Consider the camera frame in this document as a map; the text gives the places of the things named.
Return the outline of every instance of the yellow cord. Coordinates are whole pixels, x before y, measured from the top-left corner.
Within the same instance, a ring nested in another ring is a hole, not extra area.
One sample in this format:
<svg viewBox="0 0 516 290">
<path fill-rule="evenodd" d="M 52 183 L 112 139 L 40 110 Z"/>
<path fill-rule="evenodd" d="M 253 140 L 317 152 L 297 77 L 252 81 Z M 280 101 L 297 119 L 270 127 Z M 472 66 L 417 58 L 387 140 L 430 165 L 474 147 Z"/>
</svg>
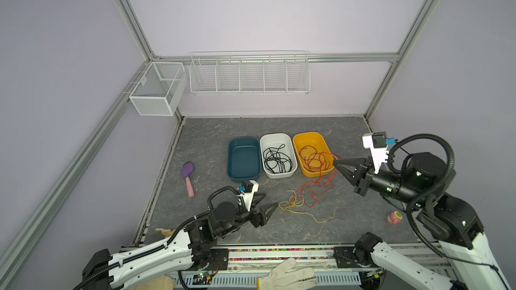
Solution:
<svg viewBox="0 0 516 290">
<path fill-rule="evenodd" d="M 323 220 L 322 222 L 319 222 L 318 220 L 315 219 L 315 216 L 313 216 L 312 214 L 308 213 L 308 212 L 296 212 L 296 211 L 293 211 L 291 210 L 290 208 L 292 207 L 301 207 L 303 206 L 304 204 L 304 200 L 301 199 L 300 201 L 297 200 L 297 195 L 296 195 L 296 192 L 293 191 L 293 190 L 287 190 L 287 191 L 291 191 L 293 192 L 293 196 L 290 196 L 290 198 L 288 199 L 288 201 L 282 201 L 279 205 L 280 205 L 280 208 L 284 211 L 289 211 L 289 212 L 292 212 L 292 213 L 295 213 L 295 214 L 306 214 L 306 215 L 310 215 L 312 216 L 312 218 L 314 219 L 315 222 L 319 223 L 319 224 L 323 224 L 323 223 L 326 223 L 325 220 Z M 281 204 L 282 203 L 287 203 L 287 206 L 285 207 L 281 207 Z"/>
</svg>

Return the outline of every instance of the white wall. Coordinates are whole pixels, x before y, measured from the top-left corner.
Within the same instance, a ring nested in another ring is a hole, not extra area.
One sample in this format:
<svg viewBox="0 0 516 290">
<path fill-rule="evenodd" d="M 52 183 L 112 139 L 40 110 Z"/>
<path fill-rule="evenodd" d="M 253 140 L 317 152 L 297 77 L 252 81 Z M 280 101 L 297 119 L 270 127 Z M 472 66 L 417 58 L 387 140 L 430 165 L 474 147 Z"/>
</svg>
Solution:
<svg viewBox="0 0 516 290">
<path fill-rule="evenodd" d="M 141 66 L 112 0 L 0 0 L 0 255 Z M 173 130 L 123 115 L 11 289 L 68 289 L 134 235 Z"/>
<path fill-rule="evenodd" d="M 184 116 L 364 114 L 389 63 L 312 63 L 311 91 L 286 95 L 194 95 L 179 103 Z"/>
<path fill-rule="evenodd" d="M 442 0 L 371 120 L 397 139 L 434 133 L 450 142 L 449 192 L 474 206 L 513 287 L 515 2 Z M 434 143 L 407 150 L 443 156 Z"/>
<path fill-rule="evenodd" d="M 130 0 L 152 49 L 395 52 L 423 0 Z"/>
</svg>

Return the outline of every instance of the orange plastic bin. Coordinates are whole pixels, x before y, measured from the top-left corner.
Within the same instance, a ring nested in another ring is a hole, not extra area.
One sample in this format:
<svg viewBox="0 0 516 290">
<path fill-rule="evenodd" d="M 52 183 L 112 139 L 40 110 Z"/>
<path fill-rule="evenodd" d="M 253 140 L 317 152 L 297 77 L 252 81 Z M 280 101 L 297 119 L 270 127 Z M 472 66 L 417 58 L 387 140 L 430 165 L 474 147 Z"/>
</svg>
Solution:
<svg viewBox="0 0 516 290">
<path fill-rule="evenodd" d="M 330 154 L 330 149 L 320 133 L 304 132 L 296 134 L 293 137 L 292 142 L 296 151 L 297 159 L 299 160 L 299 165 L 306 177 L 319 177 L 319 175 L 324 176 L 335 168 L 333 166 L 333 157 Z M 324 153 L 316 155 L 316 157 L 311 156 L 314 152 Z M 325 170 L 310 171 L 310 166 L 320 167 L 324 161 L 326 161 L 326 164 L 324 165 Z"/>
</svg>

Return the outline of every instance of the wire basket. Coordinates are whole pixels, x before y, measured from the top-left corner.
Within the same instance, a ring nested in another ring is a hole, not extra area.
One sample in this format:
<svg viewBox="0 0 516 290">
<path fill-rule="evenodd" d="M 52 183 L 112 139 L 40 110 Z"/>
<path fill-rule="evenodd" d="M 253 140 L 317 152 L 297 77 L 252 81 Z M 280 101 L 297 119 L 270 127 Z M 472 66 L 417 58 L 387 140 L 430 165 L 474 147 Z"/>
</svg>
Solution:
<svg viewBox="0 0 516 290">
<path fill-rule="evenodd" d="M 151 62 L 129 99 L 140 115 L 172 116 L 187 82 L 183 63 Z"/>
<path fill-rule="evenodd" d="M 190 89 L 194 94 L 308 93 L 308 55 L 193 59 Z"/>
</svg>

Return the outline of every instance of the blue tray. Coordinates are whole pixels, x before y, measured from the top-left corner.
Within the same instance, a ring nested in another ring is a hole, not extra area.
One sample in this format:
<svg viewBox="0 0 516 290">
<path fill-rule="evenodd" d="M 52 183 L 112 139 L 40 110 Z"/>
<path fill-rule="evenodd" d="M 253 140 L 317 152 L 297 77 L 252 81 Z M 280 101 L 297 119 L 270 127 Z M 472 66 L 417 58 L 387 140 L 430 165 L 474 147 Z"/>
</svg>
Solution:
<svg viewBox="0 0 516 290">
<path fill-rule="evenodd" d="M 257 180 L 261 173 L 260 142 L 255 138 L 231 140 L 228 148 L 228 176 L 235 183 Z"/>
</svg>

